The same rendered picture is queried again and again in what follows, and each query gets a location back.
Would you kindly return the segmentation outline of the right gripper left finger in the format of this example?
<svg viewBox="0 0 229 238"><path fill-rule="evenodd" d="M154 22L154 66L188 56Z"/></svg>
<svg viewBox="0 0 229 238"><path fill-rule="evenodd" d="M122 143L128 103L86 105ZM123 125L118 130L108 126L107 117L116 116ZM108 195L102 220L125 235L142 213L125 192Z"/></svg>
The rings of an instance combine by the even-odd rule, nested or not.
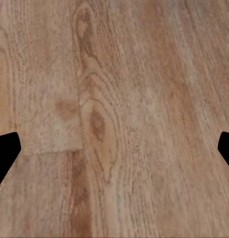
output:
<svg viewBox="0 0 229 238"><path fill-rule="evenodd" d="M16 132L0 136L0 184L21 151Z"/></svg>

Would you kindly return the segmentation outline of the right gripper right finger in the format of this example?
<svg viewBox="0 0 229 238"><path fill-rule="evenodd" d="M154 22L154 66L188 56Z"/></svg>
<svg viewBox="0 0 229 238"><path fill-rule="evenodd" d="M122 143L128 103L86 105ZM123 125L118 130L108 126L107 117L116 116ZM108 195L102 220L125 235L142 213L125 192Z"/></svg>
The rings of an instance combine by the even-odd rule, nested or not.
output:
<svg viewBox="0 0 229 238"><path fill-rule="evenodd" d="M229 133L228 132L222 132L219 139L218 150L223 156L223 158L226 160L227 164L229 165Z"/></svg>

